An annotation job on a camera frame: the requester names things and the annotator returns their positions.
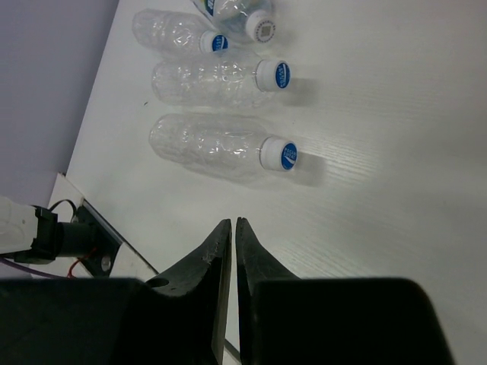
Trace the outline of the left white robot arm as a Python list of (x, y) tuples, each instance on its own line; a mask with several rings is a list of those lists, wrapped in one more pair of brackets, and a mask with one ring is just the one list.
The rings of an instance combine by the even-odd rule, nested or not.
[(1, 197), (1, 257), (23, 264), (46, 265), (58, 257), (81, 258), (97, 250), (96, 227), (61, 222), (55, 209), (22, 205)]

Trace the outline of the clear bottle blue cap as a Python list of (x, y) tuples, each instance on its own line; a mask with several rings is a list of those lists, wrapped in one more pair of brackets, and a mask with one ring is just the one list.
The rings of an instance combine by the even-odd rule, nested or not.
[(240, 184), (289, 173), (298, 146), (253, 116), (170, 113), (152, 127), (148, 142), (160, 158), (187, 170)]
[(151, 86), (166, 104), (218, 109), (254, 109), (269, 103), (291, 81), (283, 60), (244, 58), (161, 62)]
[(229, 48), (225, 35), (185, 12), (146, 8), (134, 15), (132, 33), (139, 45), (164, 59), (193, 59)]

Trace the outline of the labelled clear plastic bottle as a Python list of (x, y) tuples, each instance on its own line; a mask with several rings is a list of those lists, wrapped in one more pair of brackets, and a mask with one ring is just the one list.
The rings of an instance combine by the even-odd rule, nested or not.
[(227, 38), (236, 43), (269, 43), (276, 23), (271, 1), (199, 0), (197, 10)]

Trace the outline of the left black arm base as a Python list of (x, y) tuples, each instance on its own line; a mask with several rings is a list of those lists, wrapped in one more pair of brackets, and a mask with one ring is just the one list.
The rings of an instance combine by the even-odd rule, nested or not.
[(75, 216), (78, 223), (91, 227), (91, 251), (81, 259), (81, 265), (92, 277), (108, 278), (112, 274), (115, 259), (121, 245), (125, 242), (114, 227), (86, 200)]

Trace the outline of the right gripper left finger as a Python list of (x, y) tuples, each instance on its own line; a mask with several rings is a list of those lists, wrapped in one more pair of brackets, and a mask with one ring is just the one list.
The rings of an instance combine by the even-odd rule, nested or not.
[(176, 363), (223, 361), (231, 242), (231, 221), (225, 219), (201, 245), (146, 282), (163, 300), (154, 317)]

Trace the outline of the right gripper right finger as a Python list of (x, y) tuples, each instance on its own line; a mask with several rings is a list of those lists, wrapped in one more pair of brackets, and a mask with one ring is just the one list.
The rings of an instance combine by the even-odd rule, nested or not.
[(244, 217), (237, 219), (235, 248), (242, 363), (291, 364), (298, 357), (300, 279), (263, 247)]

